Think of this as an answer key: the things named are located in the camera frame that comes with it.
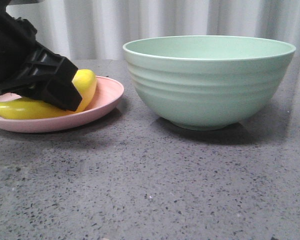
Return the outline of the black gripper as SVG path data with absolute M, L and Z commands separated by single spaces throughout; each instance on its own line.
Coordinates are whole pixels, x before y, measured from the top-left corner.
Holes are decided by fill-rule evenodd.
M 0 95 L 14 93 L 76 111 L 83 99 L 72 82 L 78 68 L 42 46 L 27 19 L 7 13 L 9 4 L 0 0 Z

